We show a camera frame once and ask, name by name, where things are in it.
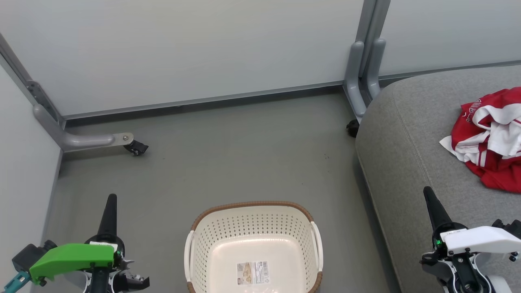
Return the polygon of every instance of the gray sofa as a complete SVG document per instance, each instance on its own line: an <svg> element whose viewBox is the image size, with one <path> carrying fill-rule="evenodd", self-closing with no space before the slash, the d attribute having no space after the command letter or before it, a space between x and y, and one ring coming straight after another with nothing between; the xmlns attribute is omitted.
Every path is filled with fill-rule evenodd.
<svg viewBox="0 0 521 293"><path fill-rule="evenodd" d="M432 186L453 221L469 228L521 219L521 194L487 189L439 144L461 104L517 86L521 66L440 72L391 84L367 109L356 149L403 293L442 292L418 263L432 251L424 186ZM521 292L519 261L496 255L482 271Z"/></svg>

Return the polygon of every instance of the metal frame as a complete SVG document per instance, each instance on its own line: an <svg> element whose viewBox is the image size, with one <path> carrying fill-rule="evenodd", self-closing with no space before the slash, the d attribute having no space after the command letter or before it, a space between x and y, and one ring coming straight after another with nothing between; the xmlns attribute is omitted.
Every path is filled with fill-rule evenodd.
<svg viewBox="0 0 521 293"><path fill-rule="evenodd" d="M386 42L379 37L390 2L391 0L364 1L356 41L349 52L343 86L358 122L362 120L367 108L360 83L370 100L380 92L378 71Z"/></svg>
<svg viewBox="0 0 521 293"><path fill-rule="evenodd" d="M29 101L34 104L36 103L45 107L45 109L52 116L53 120L58 124L63 125L65 120L59 114L56 107L50 101L49 97L45 94L40 84L34 81L27 70L23 67L22 63L16 56L15 52L11 49L5 38L0 33L0 55L4 58L13 72L16 74L18 79L23 83L24 87L31 93L32 99Z"/></svg>
<svg viewBox="0 0 521 293"><path fill-rule="evenodd" d="M27 70L16 57L5 38L0 34L0 65L33 105L33 114L45 131L54 139L63 152L124 145L135 155L143 153L143 144L134 140L131 133L116 133L97 136L77 136L64 130L66 120L60 115L42 87L31 79Z"/></svg>

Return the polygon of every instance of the caster wheel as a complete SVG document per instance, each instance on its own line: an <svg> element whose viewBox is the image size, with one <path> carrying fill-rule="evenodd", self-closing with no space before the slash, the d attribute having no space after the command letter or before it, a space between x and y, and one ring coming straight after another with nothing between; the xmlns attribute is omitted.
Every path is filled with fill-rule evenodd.
<svg viewBox="0 0 521 293"><path fill-rule="evenodd" d="M356 137L356 135L358 134L359 126L360 126L360 124L358 123L358 120L356 120L356 119L349 122L349 124L346 126L349 136Z"/></svg>
<svg viewBox="0 0 521 293"><path fill-rule="evenodd" d="M146 152L146 149L148 149L148 145L142 144L142 143L138 142L137 140L134 140L130 144L124 145L123 147L127 151L133 153L135 156L144 154Z"/></svg>

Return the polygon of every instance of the gray metal leg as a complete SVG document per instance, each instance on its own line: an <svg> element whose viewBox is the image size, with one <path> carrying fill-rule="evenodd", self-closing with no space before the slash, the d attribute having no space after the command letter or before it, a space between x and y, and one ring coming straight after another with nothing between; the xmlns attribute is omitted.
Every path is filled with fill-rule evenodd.
<svg viewBox="0 0 521 293"><path fill-rule="evenodd" d="M30 96L28 96L29 101L34 105L35 103L43 105L49 114L52 116L52 118L57 121L60 125L63 125L65 120L63 117L60 116L60 113L56 109L56 107L53 105L49 97L45 94L42 87L34 80L31 79L31 76L27 72L27 70L23 67L22 63L16 57L15 52L11 49L9 44L7 44L7 41L0 33L0 59L2 59L2 62L6 62L7 66L10 68L8 70L6 68L6 71L9 73L9 71L12 71L18 79L23 83L23 86L25 87L24 90L28 90Z"/></svg>
<svg viewBox="0 0 521 293"><path fill-rule="evenodd" d="M348 101L355 112L357 120L361 120L365 114L366 106L360 89L358 87L358 72L364 53L364 43L361 41L351 45L349 52L348 67L345 71L344 91L348 96Z"/></svg>
<svg viewBox="0 0 521 293"><path fill-rule="evenodd" d="M33 106L33 113L34 117L64 152L129 145L134 142L134 135L129 132L97 136L72 135L64 131L44 106L40 104Z"/></svg>
<svg viewBox="0 0 521 293"><path fill-rule="evenodd" d="M380 64L382 63L383 52L386 48L385 39L379 38L373 42L371 54L369 56L369 64L367 66L366 75L362 78L362 82L369 91L369 97L376 98L380 93L380 84L378 83L378 74L380 72Z"/></svg>

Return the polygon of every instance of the barcode sticker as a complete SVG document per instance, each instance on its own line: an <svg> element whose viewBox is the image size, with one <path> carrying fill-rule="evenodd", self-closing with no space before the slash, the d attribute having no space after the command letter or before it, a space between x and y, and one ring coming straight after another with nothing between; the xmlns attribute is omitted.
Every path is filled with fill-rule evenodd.
<svg viewBox="0 0 521 293"><path fill-rule="evenodd" d="M237 264L237 285L269 284L269 280L267 261Z"/></svg>

